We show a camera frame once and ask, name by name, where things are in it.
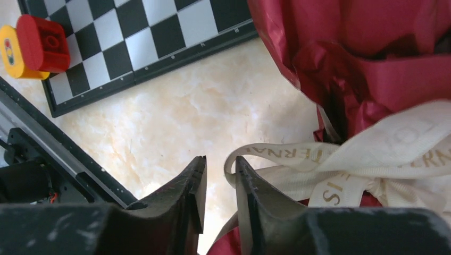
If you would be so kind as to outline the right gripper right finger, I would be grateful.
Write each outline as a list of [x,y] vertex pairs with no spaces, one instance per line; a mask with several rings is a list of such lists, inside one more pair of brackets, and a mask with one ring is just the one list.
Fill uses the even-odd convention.
[[242,156],[235,161],[242,254],[298,254],[307,207],[283,194]]

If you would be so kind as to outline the cream ribbon with gold lettering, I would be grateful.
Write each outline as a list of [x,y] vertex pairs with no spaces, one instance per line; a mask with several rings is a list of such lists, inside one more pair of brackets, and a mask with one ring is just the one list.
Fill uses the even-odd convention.
[[356,207],[368,192],[384,207],[424,208],[450,223],[450,101],[392,114],[342,145],[255,143],[233,151],[224,175],[236,184],[239,156],[274,162],[257,176],[309,206]]

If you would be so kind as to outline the red paper flower bouquet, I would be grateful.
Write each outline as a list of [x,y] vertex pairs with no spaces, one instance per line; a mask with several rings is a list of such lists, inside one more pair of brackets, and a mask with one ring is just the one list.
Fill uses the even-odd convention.
[[[378,121],[450,101],[450,1],[249,1],[281,74],[316,104],[314,142],[342,145]],[[273,167],[245,155],[256,172]],[[316,254],[450,254],[450,223],[424,208],[310,207]],[[242,254],[238,210],[209,254]]]

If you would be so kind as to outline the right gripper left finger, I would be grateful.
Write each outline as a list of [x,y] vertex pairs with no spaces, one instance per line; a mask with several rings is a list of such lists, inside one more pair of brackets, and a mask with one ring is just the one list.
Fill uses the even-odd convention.
[[185,169],[150,195],[126,208],[145,219],[139,237],[149,254],[197,254],[204,230],[207,158],[195,157]]

